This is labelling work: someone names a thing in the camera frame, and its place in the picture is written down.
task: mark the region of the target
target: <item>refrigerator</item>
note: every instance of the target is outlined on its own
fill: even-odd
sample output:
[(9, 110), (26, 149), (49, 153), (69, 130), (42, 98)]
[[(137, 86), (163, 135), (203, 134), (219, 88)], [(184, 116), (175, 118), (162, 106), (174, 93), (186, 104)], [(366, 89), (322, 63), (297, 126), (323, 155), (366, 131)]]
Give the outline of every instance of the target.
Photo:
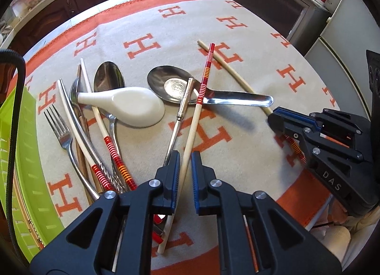
[(366, 50), (380, 53), (380, 28), (362, 0), (341, 0), (305, 55), (340, 110), (370, 118)]

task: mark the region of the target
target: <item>metal spoon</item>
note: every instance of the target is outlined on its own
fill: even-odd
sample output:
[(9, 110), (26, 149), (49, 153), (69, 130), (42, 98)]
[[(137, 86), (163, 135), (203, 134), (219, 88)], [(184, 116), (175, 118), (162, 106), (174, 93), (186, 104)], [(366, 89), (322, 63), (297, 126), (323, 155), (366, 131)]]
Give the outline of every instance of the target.
[[(98, 70), (95, 73), (94, 78), (94, 92), (102, 92), (102, 91), (108, 91), (108, 90), (114, 90), (119, 88), (124, 88), (124, 78), (121, 74), (121, 71), (119, 67), (113, 62), (104, 62), (100, 64), (98, 67)], [(109, 121), (109, 136), (111, 137), (111, 140), (113, 144), (115, 145), (117, 154), (121, 156), (120, 154), (120, 148), (119, 144), (117, 143), (116, 138), (116, 122), (117, 118), (105, 111), (104, 109), (99, 108), (99, 111), (101, 114), (103, 114)], [(123, 177), (119, 174), (118, 169), (115, 167), (115, 163), (112, 161), (112, 169), (114, 172), (114, 175), (118, 176), (119, 181), (121, 181), (121, 185), (123, 185), (123, 188), (125, 190), (128, 190), (128, 186), (126, 186)]]
[[(153, 68), (147, 77), (148, 84), (158, 97), (174, 104), (179, 104), (184, 95), (190, 73), (174, 66), (158, 66)], [(195, 104), (201, 83), (195, 80), (194, 91), (189, 104)], [(269, 107), (273, 97), (245, 92), (215, 91), (206, 89), (204, 104), (227, 104), (256, 107)]]

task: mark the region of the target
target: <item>metal fork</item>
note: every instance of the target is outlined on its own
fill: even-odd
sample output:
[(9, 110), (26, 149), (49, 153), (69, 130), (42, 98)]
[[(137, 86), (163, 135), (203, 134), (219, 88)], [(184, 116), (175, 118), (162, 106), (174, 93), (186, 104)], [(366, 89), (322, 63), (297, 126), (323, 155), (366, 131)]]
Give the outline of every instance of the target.
[(78, 164), (75, 161), (74, 155), (73, 155), (73, 149), (72, 149), (72, 142), (73, 137), (70, 133), (69, 128), (67, 127), (66, 123), (64, 122), (63, 118), (57, 111), (56, 107), (52, 105), (52, 107), (49, 107), (44, 111), (44, 115), (49, 122), (49, 125), (51, 129), (53, 130), (54, 134), (56, 135), (59, 144), (63, 149), (67, 151), (67, 154), (70, 158), (70, 161), (74, 167), (74, 170), (76, 174), (78, 175), (79, 179), (82, 181), (84, 187), (89, 192), (91, 198), (95, 201), (99, 199), (99, 194), (95, 191), (95, 189), (92, 187), (92, 185), (87, 181), (87, 179), (83, 176), (82, 172), (79, 170)]

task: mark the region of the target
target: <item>table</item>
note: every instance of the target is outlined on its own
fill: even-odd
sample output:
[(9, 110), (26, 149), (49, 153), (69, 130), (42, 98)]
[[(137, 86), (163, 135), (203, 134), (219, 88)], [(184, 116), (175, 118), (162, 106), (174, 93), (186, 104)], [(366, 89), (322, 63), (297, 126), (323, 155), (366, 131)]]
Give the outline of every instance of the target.
[[(146, 76), (159, 65), (177, 66), (200, 78), (205, 53), (196, 41), (201, 39), (206, 44), (214, 42), (215, 50), (258, 93), (272, 95), (274, 107), (304, 114), (325, 107), (338, 108), (322, 80), (297, 50), (233, 0), (113, 0), (81, 15), (84, 20), (64, 32), (60, 30), (61, 34), (52, 32), (47, 36), (50, 42), (26, 55), (26, 86), (37, 100), (41, 166), (51, 200), (65, 227), (88, 202), (43, 111), (54, 103), (63, 114), (56, 81), (62, 78), (69, 89), (80, 58), (85, 60), (90, 81), (98, 66), (111, 60), (121, 69), (126, 86), (148, 87)], [(208, 86), (242, 91), (216, 62)], [(137, 184), (152, 178), (162, 165), (178, 107), (165, 104), (165, 109), (164, 118), (152, 127), (137, 129), (120, 123), (117, 126), (123, 158)], [(181, 152), (192, 112), (193, 108), (189, 108), (176, 143)], [(111, 167), (92, 111), (86, 109), (85, 116), (99, 154)], [(218, 178), (237, 190), (266, 191), (307, 229), (326, 207), (329, 192), (303, 169), (290, 147), (275, 137), (259, 108), (204, 109), (197, 133), (195, 149), (201, 151), (204, 165), (214, 168)], [(183, 274), (186, 270), (186, 274), (218, 274), (215, 218), (195, 214), (190, 177), (186, 179), (176, 218), (166, 255), (157, 255), (157, 245), (153, 245), (152, 273)]]

